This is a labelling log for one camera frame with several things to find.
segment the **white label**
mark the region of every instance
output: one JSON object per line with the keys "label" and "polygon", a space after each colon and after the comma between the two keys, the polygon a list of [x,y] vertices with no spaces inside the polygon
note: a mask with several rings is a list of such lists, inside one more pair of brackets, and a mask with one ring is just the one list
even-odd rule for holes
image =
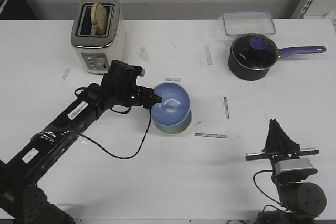
{"label": "white label", "polygon": [[36,154],[38,153],[38,150],[32,148],[23,158],[22,161],[25,162],[26,164],[29,163],[29,161],[31,161],[33,159],[33,157],[36,156]]}
{"label": "white label", "polygon": [[89,104],[81,102],[73,111],[68,114],[68,117],[73,120],[80,112],[82,112]]}

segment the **bread slice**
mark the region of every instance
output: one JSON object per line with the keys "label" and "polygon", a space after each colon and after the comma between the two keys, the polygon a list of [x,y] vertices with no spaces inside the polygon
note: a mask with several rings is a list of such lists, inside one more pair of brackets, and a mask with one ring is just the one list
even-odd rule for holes
{"label": "bread slice", "polygon": [[101,2],[93,4],[91,9],[91,22],[97,35],[104,35],[107,28],[108,13]]}

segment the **table surface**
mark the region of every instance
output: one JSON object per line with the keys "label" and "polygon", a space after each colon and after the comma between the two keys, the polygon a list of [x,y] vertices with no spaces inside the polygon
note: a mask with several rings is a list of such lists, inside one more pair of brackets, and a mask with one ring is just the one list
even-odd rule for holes
{"label": "table surface", "polygon": [[[307,181],[321,186],[328,199],[319,218],[335,219],[335,31],[324,19],[274,23],[276,33],[269,37],[278,48],[323,45],[327,52],[279,60],[264,78],[244,81],[227,65],[232,38],[218,20],[125,21],[124,61],[146,70],[138,84],[154,87],[179,78],[191,98],[191,125],[169,136],[152,124],[139,155],[130,160],[114,159],[79,139],[38,184],[49,202],[75,219],[254,219],[271,201],[252,176],[271,166],[268,160],[247,162],[245,154],[263,149],[269,120],[275,118],[301,148],[320,150],[308,157],[319,172]],[[77,58],[72,24],[0,22],[1,160],[8,162],[75,100],[76,88],[100,83],[102,76],[85,72]],[[147,123],[144,108],[127,115],[109,111],[85,134],[127,156],[138,148]],[[257,182],[277,199],[269,174]],[[0,218],[10,216],[0,211]]]}

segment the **toaster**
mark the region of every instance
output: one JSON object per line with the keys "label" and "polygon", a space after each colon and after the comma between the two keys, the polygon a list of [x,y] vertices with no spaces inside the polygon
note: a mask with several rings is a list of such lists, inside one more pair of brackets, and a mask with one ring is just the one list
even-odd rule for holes
{"label": "toaster", "polygon": [[[91,22],[91,10],[100,2],[107,12],[106,31],[98,35]],[[82,0],[71,32],[71,44],[89,73],[107,73],[112,60],[123,60],[125,25],[118,0]]]}

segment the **purple handle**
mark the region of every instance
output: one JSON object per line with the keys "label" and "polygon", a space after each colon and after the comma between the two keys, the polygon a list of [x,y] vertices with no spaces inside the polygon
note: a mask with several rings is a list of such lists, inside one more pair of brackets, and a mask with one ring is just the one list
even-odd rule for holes
{"label": "purple handle", "polygon": [[294,54],[313,54],[318,52],[326,52],[324,46],[309,46],[309,47],[287,47],[279,49],[280,57],[284,58]]}

